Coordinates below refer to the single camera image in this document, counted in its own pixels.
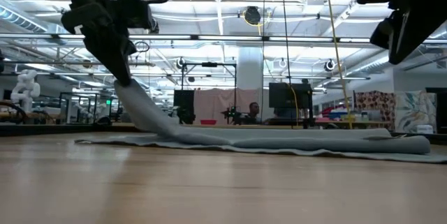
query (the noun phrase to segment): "yellow cable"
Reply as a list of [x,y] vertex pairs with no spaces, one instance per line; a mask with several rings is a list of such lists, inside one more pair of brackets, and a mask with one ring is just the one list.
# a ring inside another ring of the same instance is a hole
[[265,20],[264,23],[262,23],[262,24],[260,24],[260,23],[258,23],[258,24],[256,24],[256,25],[251,24],[251,23],[249,23],[249,22],[247,21],[247,19],[245,19],[245,12],[246,12],[246,10],[244,10],[244,12],[242,12],[242,17],[244,18],[244,21],[245,21],[248,25],[250,25],[250,26],[253,26],[253,27],[261,27],[261,26],[264,26],[264,24],[266,24],[266,23],[268,22],[268,20]]
[[293,92],[293,97],[295,99],[295,108],[296,108],[296,126],[299,126],[299,119],[298,119],[298,100],[296,99],[296,93],[295,90],[293,89],[293,87],[291,86],[291,84],[286,83],[288,85],[288,87],[292,90]]
[[346,105],[346,110],[348,111],[349,128],[352,129],[351,109],[349,108],[348,96],[346,95],[346,85],[344,83],[342,66],[340,65],[340,58],[339,58],[339,54],[338,54],[338,45],[337,45],[337,37],[335,36],[335,25],[334,25],[334,15],[332,13],[332,4],[331,4],[330,0],[328,0],[328,2],[329,2],[329,12],[330,12],[330,24],[332,26],[332,37],[334,38],[335,54],[337,56],[338,73],[340,74],[340,81],[342,82],[344,104]]

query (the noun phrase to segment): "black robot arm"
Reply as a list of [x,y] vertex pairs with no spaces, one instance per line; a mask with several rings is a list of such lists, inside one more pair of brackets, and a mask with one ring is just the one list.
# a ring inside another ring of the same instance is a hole
[[398,64],[447,19],[439,0],[357,0],[359,4],[388,3],[393,10],[371,36],[370,42],[389,50],[389,62]]
[[159,26],[152,17],[150,3],[168,0],[71,0],[71,10],[62,15],[61,22],[70,33],[80,28],[84,44],[121,83],[131,82],[128,57],[136,52],[129,40],[129,28],[148,29],[158,33]]

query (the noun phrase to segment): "monitor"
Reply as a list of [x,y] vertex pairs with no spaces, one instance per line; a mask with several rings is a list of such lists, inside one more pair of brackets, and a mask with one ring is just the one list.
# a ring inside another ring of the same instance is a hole
[[[312,106],[312,88],[310,84],[292,84],[299,109]],[[270,108],[295,108],[295,96],[287,83],[269,83]]]

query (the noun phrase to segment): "column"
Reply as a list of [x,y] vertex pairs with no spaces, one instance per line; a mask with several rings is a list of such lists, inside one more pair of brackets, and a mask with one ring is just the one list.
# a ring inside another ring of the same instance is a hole
[[263,86],[263,53],[260,47],[241,47],[237,58],[239,89],[261,89]]

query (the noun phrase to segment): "gray towel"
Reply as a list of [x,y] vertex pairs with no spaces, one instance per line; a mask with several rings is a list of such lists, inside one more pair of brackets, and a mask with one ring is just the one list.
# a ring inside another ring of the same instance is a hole
[[425,137],[395,138],[386,129],[260,130],[183,127],[161,111],[137,82],[132,81],[128,87],[121,87],[116,82],[115,89],[135,127],[156,135],[89,142],[306,156],[333,154],[426,163],[447,161],[447,156],[429,155],[430,142]]

